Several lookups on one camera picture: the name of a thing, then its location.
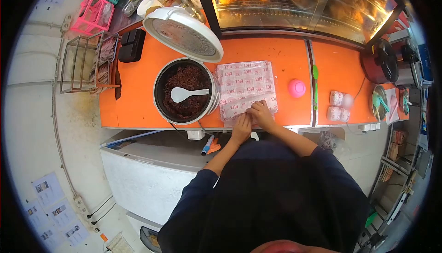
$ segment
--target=display case frame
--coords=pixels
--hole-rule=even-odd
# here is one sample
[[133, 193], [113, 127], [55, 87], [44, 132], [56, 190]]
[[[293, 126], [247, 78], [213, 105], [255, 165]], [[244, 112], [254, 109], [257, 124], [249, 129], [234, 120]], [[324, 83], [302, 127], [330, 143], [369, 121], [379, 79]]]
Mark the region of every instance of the display case frame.
[[200, 0], [207, 17], [207, 21], [210, 25], [210, 28], [220, 40], [236, 39], [236, 38], [252, 38], [252, 37], [269, 37], [269, 36], [285, 37], [285, 38], [309, 37], [313, 40], [328, 40], [331, 43], [341, 44], [358, 50], [370, 48], [374, 44], [374, 41], [376, 41], [381, 36], [383, 36], [387, 32], [387, 30], [393, 25], [395, 20], [399, 17], [399, 14], [405, 8], [405, 4], [403, 0], [394, 0], [394, 1], [396, 2], [396, 7], [393, 8], [390, 17], [385, 21], [385, 23], [379, 28], [379, 30], [372, 38], [370, 38], [365, 44], [362, 44], [345, 37], [325, 32], [288, 28], [288, 27], [240, 26], [240, 27], [228, 27], [221, 29], [212, 0]]

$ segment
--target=orange counter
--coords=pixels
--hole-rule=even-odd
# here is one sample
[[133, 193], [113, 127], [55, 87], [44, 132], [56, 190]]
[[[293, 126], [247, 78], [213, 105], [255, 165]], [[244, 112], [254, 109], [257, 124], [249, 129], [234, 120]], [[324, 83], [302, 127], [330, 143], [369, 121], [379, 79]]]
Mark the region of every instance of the orange counter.
[[[305, 40], [252, 38], [222, 40], [221, 44], [224, 57], [219, 64], [257, 60], [272, 62], [279, 108], [275, 114], [276, 122], [293, 128], [312, 126], [311, 69]], [[121, 98], [115, 100], [113, 89], [100, 94], [101, 125], [111, 128], [173, 129], [155, 108], [152, 89], [155, 77], [163, 66], [179, 57], [183, 55], [164, 46], [147, 33], [141, 60], [118, 63], [122, 84]], [[212, 63], [205, 65], [211, 72], [217, 67]], [[288, 94], [287, 86], [292, 79], [300, 79], [306, 86], [305, 95], [301, 98], [294, 99]], [[200, 122], [209, 130], [224, 129], [219, 117], [217, 108]], [[200, 129], [197, 123], [177, 127]]]
[[[327, 119], [327, 110], [330, 106], [330, 92], [335, 90], [356, 96], [365, 77], [359, 61], [359, 52], [345, 47], [335, 46], [322, 42], [312, 42], [313, 63], [318, 67], [318, 110], [316, 112], [315, 126], [328, 127], [345, 125], [340, 121]], [[365, 80], [361, 92], [356, 98], [355, 104], [350, 111], [349, 124], [376, 123], [370, 106], [370, 98], [376, 84]], [[394, 88], [393, 84], [383, 84], [385, 89]], [[399, 100], [399, 89], [396, 89], [396, 97]], [[402, 111], [399, 118], [408, 119]]]

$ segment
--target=inner pot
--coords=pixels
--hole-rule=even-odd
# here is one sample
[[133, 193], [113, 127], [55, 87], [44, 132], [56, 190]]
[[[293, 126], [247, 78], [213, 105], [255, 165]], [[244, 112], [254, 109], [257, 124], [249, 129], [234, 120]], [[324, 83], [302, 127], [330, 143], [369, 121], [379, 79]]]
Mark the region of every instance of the inner pot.
[[[167, 110], [163, 104], [163, 100], [165, 98], [164, 90], [166, 88], [166, 83], [167, 83], [168, 79], [177, 73], [177, 70], [179, 67], [184, 67], [184, 66], [188, 66], [188, 65], [198, 67], [202, 71], [202, 73], [207, 77], [207, 79], [209, 81], [209, 91], [210, 92], [208, 95], [208, 99], [207, 99], [206, 103], [204, 104], [204, 106], [201, 108], [201, 110], [197, 114], [184, 119], [184, 118], [180, 118], [178, 116], [178, 114], [174, 114], [174, 113], [170, 112], [169, 110]], [[161, 70], [161, 72], [158, 74], [157, 79], [155, 81], [155, 86], [153, 89], [153, 98], [155, 101], [155, 106], [158, 109], [158, 112], [160, 112], [160, 114], [163, 116], [163, 118], [165, 118], [167, 121], [172, 122], [172, 123], [176, 123], [176, 124], [192, 123], [192, 122], [200, 119], [201, 117], [203, 117], [208, 111], [207, 109], [212, 101], [212, 95], [213, 95], [213, 81], [211, 79], [210, 73], [202, 64], [200, 64], [196, 61], [193, 61], [191, 59], [178, 59], [178, 60], [172, 61], [168, 65], [166, 65]]]

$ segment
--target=wall socket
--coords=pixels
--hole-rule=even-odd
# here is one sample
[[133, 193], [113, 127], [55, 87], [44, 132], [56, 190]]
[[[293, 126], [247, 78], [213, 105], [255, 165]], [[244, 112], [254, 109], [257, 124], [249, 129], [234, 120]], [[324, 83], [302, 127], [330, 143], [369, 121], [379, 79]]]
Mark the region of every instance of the wall socket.
[[76, 198], [74, 198], [74, 202], [78, 207], [78, 210], [80, 210], [80, 213], [82, 215], [82, 217], [84, 218], [84, 220], [87, 222], [87, 224], [89, 225], [89, 227], [95, 232], [98, 233], [97, 231], [97, 226], [92, 225], [92, 219], [87, 218], [86, 216], [88, 214], [90, 214], [88, 208], [86, 207], [86, 205], [84, 204], [83, 199], [81, 198], [81, 196], [77, 196]]
[[67, 32], [71, 26], [72, 15], [68, 14], [64, 17], [63, 25], [61, 25], [61, 31]]

